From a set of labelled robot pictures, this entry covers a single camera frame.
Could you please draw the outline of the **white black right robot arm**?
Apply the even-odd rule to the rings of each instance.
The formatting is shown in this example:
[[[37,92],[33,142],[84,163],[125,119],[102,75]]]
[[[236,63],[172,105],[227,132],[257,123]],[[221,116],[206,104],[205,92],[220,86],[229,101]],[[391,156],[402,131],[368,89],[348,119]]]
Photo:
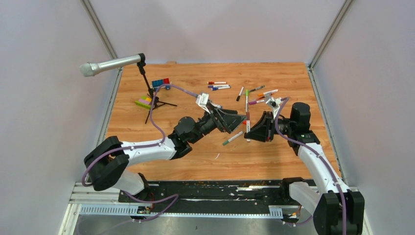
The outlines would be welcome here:
[[[274,103],[272,108],[263,112],[254,126],[245,121],[248,130],[244,137],[269,142],[278,134],[286,139],[317,187],[312,189],[301,177],[284,178],[279,191],[281,201],[301,204],[312,216],[319,235],[361,235],[365,199],[361,192],[351,190],[328,162],[319,139],[310,129],[310,106],[294,103],[288,118],[279,115],[281,106]]]

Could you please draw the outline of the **black cap marker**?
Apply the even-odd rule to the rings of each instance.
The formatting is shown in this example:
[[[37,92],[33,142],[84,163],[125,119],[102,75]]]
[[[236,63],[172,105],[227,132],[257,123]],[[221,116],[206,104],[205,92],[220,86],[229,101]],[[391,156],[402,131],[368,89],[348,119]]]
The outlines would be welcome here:
[[[241,97],[241,95],[242,95],[242,93],[244,92],[244,86],[242,86],[241,87],[241,89],[240,89],[240,91],[239,91],[239,93],[238,93],[238,96],[237,96],[237,98],[236,98],[236,101],[238,102],[239,100],[240,100],[240,97]]]

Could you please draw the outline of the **brown cap marker pen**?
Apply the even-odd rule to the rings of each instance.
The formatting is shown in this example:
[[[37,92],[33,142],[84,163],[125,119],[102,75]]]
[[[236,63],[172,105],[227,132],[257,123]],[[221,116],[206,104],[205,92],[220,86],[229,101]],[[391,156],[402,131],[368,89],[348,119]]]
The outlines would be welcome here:
[[[249,139],[249,138],[247,137],[247,134],[249,133],[250,128],[251,128],[251,126],[250,126],[250,112],[246,112],[246,120],[245,120],[245,124],[246,124],[246,132],[245,132],[245,134],[244,134],[244,138],[246,139],[246,141],[247,141],[247,142],[250,142],[250,141],[251,141],[251,139]]]

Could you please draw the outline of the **blue red toy truck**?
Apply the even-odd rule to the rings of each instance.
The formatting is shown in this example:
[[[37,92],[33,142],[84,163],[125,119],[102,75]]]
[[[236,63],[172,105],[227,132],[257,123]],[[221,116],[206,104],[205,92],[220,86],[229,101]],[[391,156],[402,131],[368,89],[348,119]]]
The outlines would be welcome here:
[[[171,89],[171,86],[170,86],[171,82],[170,82],[169,78],[164,78],[164,79],[158,79],[158,80],[151,81],[151,88],[153,89],[153,91],[156,91],[163,84],[165,84],[163,89],[166,89],[166,90]]]

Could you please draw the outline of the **light green cap marker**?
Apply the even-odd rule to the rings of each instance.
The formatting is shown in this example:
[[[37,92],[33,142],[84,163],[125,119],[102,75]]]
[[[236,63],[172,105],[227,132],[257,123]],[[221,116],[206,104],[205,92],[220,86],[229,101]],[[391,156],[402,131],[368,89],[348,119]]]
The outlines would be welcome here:
[[[249,90],[245,91],[245,112],[249,112]]]

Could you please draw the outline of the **dark green grey marker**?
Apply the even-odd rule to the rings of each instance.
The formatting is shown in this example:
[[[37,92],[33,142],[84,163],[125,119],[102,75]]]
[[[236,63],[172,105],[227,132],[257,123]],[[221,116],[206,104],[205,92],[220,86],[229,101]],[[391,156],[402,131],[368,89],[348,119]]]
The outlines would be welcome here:
[[[265,87],[265,85],[262,85],[262,86],[256,87],[256,88],[254,88],[254,89],[249,90],[249,91],[248,91],[248,93],[252,93],[252,92],[258,91],[258,90],[260,90],[260,89],[262,89],[262,88],[264,88],[264,87]]]

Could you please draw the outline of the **purple cap marker right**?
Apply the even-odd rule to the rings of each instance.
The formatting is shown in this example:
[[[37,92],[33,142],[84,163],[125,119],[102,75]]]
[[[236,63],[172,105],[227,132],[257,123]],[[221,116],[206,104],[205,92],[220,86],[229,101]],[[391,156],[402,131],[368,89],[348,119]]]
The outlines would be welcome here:
[[[255,104],[258,104],[258,103],[262,103],[262,102],[265,102],[265,100],[264,100],[264,99],[261,99],[261,100],[255,100],[255,101],[251,101],[251,102],[249,102],[248,104],[249,104],[249,105],[255,105]]]

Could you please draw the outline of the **purple cap marker far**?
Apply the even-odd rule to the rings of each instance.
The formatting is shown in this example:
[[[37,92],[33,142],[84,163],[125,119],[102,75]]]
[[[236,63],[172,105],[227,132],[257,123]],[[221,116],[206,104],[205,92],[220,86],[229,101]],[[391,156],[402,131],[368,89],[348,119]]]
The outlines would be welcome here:
[[[229,87],[229,84],[222,84],[222,85],[208,85],[208,88],[220,88],[220,87]]]

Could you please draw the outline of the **green pink yellow block stack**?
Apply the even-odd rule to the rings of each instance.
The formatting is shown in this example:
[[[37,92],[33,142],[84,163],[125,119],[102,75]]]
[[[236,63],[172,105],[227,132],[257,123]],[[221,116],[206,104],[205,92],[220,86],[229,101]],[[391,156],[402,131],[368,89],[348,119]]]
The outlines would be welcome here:
[[[141,98],[139,98],[138,100],[135,101],[135,104],[139,107],[150,110],[151,109],[151,102],[152,102],[151,97],[142,96]]]

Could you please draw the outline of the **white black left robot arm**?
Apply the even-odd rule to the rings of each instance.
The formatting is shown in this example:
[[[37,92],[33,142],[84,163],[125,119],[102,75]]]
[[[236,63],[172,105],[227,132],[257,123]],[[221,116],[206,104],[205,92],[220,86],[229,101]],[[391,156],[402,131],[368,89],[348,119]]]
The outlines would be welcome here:
[[[84,158],[91,186],[95,191],[116,188],[131,194],[138,202],[145,202],[150,196],[148,183],[143,174],[132,173],[128,167],[182,158],[192,151],[191,144],[213,130],[230,134],[246,119],[246,115],[237,111],[213,107],[198,120],[181,118],[173,132],[159,140],[127,142],[116,136],[108,137]]]

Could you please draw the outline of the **blue cap marker far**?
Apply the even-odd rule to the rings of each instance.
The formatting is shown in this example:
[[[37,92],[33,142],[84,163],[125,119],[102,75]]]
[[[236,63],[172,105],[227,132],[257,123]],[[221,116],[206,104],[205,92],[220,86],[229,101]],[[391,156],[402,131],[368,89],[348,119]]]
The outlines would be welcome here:
[[[216,90],[223,90],[223,89],[230,89],[230,86],[223,86],[223,87],[213,87],[211,88],[212,91],[216,91]]]

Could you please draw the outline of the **orange cap white marker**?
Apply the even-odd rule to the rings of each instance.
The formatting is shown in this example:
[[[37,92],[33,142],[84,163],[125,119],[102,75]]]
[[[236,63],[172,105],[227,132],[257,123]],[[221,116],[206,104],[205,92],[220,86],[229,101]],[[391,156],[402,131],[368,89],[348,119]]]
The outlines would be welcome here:
[[[261,97],[261,96],[272,95],[272,94],[274,94],[274,93],[276,93],[276,92],[278,92],[278,89],[274,89],[274,90],[271,90],[271,91],[263,92],[263,93],[261,93],[261,94],[258,94],[257,96],[258,96],[258,97]]]

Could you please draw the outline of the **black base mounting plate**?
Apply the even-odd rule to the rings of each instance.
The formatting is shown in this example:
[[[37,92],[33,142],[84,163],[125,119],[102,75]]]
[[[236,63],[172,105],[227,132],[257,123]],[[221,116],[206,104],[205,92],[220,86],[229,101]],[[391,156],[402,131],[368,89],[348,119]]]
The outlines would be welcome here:
[[[150,181],[139,198],[158,201],[153,212],[160,212],[171,203],[170,199],[161,200],[173,194],[179,198],[167,213],[255,215],[269,214],[270,206],[289,212],[300,208],[289,197],[282,180]]]

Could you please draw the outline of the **green cap marker pen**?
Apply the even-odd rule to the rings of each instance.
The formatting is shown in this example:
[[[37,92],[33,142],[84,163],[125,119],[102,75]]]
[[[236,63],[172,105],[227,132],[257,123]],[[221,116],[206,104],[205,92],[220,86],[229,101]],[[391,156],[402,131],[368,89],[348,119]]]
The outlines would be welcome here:
[[[230,142],[232,142],[233,140],[235,140],[236,138],[238,138],[239,136],[243,135],[244,132],[240,131],[237,134],[235,134],[234,136],[230,137],[228,140],[226,140],[225,142],[222,143],[223,146],[229,144]]]

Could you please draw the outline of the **silver microphone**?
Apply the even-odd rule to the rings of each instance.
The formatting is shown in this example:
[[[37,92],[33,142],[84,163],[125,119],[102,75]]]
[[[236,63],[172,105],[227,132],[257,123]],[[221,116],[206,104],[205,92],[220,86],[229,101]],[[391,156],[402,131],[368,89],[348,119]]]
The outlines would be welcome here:
[[[84,77],[92,77],[105,71],[121,68],[134,63],[139,63],[144,60],[145,55],[143,53],[139,53],[132,56],[116,58],[104,62],[87,62],[82,64],[79,68]]]

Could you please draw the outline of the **purple cap marker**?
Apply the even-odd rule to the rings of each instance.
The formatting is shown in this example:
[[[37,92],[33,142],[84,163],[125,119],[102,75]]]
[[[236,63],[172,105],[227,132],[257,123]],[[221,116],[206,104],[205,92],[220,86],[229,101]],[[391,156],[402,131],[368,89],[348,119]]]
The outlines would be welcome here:
[[[229,84],[222,84],[222,85],[208,85],[208,88],[220,88],[220,87],[229,87]]]
[[[255,101],[251,101],[251,102],[249,102],[248,104],[249,104],[249,105],[255,105],[255,104],[258,104],[258,103],[262,103],[262,102],[265,102],[265,100],[264,100],[264,99],[261,99],[261,100],[255,100]]]

